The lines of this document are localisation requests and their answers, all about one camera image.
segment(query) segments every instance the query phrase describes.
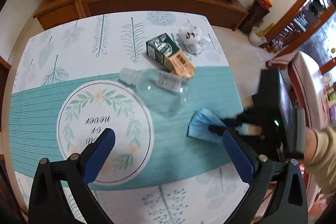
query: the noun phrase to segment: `blue face mask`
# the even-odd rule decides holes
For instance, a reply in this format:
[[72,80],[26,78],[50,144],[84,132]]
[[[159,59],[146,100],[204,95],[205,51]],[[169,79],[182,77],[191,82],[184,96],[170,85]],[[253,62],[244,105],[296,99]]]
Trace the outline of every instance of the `blue face mask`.
[[[207,142],[222,144],[222,137],[209,131],[208,128],[210,125],[220,127],[225,126],[225,124],[209,109],[202,107],[196,111],[193,118],[191,119],[187,136]],[[237,129],[241,134],[247,135],[246,126],[243,125]]]

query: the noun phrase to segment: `blue gripper pad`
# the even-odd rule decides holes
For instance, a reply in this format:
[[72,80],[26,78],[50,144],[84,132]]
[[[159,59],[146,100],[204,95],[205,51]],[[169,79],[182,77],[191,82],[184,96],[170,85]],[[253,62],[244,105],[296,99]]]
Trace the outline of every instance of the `blue gripper pad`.
[[251,186],[254,181],[254,166],[228,130],[223,134],[223,145],[241,180]]
[[84,166],[83,182],[85,185],[96,180],[101,168],[114,147],[115,142],[116,135],[114,131],[110,129]]

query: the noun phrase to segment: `wooden sideboard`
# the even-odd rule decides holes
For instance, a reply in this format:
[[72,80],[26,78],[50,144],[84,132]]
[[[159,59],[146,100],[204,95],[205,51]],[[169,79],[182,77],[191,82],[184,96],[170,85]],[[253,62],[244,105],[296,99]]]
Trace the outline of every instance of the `wooden sideboard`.
[[43,0],[33,17],[37,18],[44,30],[64,23],[85,18],[83,0]]
[[173,11],[204,15],[211,25],[235,31],[247,10],[238,0],[83,0],[86,15],[129,11]]

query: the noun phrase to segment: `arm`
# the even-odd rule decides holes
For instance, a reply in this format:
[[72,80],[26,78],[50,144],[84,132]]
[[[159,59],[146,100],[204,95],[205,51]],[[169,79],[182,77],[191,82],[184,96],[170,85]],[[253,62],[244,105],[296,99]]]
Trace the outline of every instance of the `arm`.
[[305,170],[316,177],[322,193],[336,191],[336,133],[306,129]]

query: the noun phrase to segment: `green box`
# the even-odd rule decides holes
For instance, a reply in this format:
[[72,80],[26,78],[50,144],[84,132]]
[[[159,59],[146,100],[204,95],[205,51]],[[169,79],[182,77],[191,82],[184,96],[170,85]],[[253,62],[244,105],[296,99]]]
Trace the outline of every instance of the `green box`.
[[168,57],[176,54],[179,50],[180,48],[166,33],[146,42],[147,55],[164,65],[169,70],[173,69],[173,65]]

